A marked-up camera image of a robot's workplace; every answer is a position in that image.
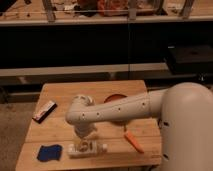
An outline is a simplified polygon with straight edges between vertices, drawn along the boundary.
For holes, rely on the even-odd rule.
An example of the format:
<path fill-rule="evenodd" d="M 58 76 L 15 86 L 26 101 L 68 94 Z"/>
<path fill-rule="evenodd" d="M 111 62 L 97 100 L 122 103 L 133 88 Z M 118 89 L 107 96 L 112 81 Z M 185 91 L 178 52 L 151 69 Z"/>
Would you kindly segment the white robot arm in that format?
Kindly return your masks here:
<path fill-rule="evenodd" d="M 84 138 L 97 122 L 149 117 L 161 120 L 159 171 L 213 171 L 213 91 L 204 85 L 184 82 L 98 105 L 77 95 L 66 121 Z"/>

